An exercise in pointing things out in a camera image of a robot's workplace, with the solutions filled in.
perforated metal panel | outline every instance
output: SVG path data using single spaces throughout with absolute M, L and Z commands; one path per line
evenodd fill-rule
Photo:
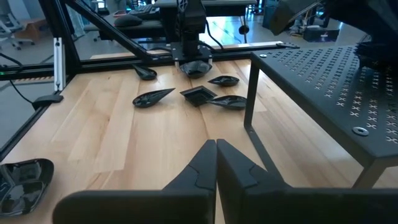
M 299 94 L 363 149 L 377 157 L 398 156 L 398 74 L 359 68 L 355 48 L 326 47 L 255 52 L 263 71 Z M 367 136 L 354 133 L 360 127 Z

wooden table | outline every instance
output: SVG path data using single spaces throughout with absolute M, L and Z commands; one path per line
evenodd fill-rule
M 207 139 L 226 139 L 264 167 L 243 128 L 243 111 L 214 105 L 194 108 L 180 91 L 204 85 L 223 95 L 246 96 L 249 60 L 216 62 L 204 78 L 189 80 L 175 67 L 156 67 L 158 77 L 141 81 L 133 70 L 76 76 L 33 125 L 3 163 L 33 158 L 54 162 L 49 191 L 33 213 L 2 224 L 48 224 L 57 202 L 70 193 L 94 189 L 162 189 Z M 207 83 L 219 75 L 239 85 Z M 142 93 L 173 88 L 157 105 L 139 109 Z M 263 73 L 253 124 L 285 181 L 295 187 L 349 187 L 361 166 Z M 389 170 L 376 184 L 398 186 Z M 216 223 L 224 223 L 218 196 Z

wooden tabletop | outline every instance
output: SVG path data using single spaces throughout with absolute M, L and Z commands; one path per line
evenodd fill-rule
M 250 61 L 214 63 L 190 80 L 175 67 L 156 67 L 156 80 L 133 70 L 77 75 L 2 162 L 47 158 L 55 164 L 49 191 L 29 215 L 2 224 L 48 224 L 57 202 L 80 190 L 162 189 L 188 164 L 207 139 L 226 139 L 264 167 L 243 128 L 243 111 L 215 105 L 193 107 L 179 93 L 204 85 L 218 96 L 246 96 Z M 237 86 L 207 81 L 231 75 Z M 132 100 L 145 92 L 176 88 L 151 108 Z M 254 127 L 285 181 L 296 187 L 350 187 L 361 166 L 264 74 L 259 79 Z M 396 169 L 377 187 L 397 187 Z M 224 223 L 217 196 L 216 223 Z

floor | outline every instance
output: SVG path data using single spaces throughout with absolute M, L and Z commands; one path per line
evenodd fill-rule
M 238 17 L 212 17 L 208 18 L 212 35 L 221 40 L 222 44 L 243 43 L 243 36 L 239 34 L 238 28 L 241 22 Z M 269 30 L 262 27 L 262 16 L 249 16 L 247 18 L 250 32 L 248 42 L 266 42 L 280 40 L 283 42 L 292 42 L 301 47 L 318 47 L 329 45 L 349 45 L 355 44 L 364 35 L 360 30 L 346 24 L 340 24 L 338 21 L 331 21 L 330 27 L 341 26 L 341 32 L 336 42 L 329 43 L 309 43 L 299 37 L 291 37 L 286 33 L 274 36 Z M 76 40 L 75 45 L 82 60 L 88 60 L 93 55 L 111 54 L 127 52 L 119 44 L 110 41 L 94 42 L 93 39 L 97 33 L 88 33 Z M 208 36 L 201 34 L 201 40 L 216 45 Z M 35 63 L 53 62 L 53 39 L 47 37 L 37 42 L 36 45 L 25 45 L 21 51 L 14 50 L 11 46 L 4 46 L 2 53 L 13 57 L 24 65 Z M 0 58 L 0 63 L 11 65 L 10 62 Z M 35 100 L 42 95 L 48 95 L 53 92 L 51 83 L 26 83 L 19 85 L 21 90 L 28 98 Z M 0 146 L 2 146 L 33 113 L 31 106 L 23 101 L 17 93 L 7 84 L 0 82 Z
M 49 224 L 56 203 L 80 190 L 162 189 L 207 139 L 225 139 L 264 167 L 243 128 L 243 111 L 206 104 L 193 107 L 179 93 L 203 85 L 218 96 L 246 96 L 249 60 L 216 62 L 205 78 L 190 80 L 175 67 L 154 68 L 156 80 L 141 81 L 133 70 L 79 75 L 3 162 L 47 158 L 55 173 L 37 210 L 3 224 Z M 207 81 L 231 75 L 241 81 L 220 88 Z M 131 101 L 148 91 L 176 88 L 153 107 Z M 259 79 L 255 128 L 285 181 L 294 187 L 350 187 L 361 166 L 263 73 Z M 376 187 L 397 187 L 397 168 Z M 224 223 L 220 198 L 216 223 Z

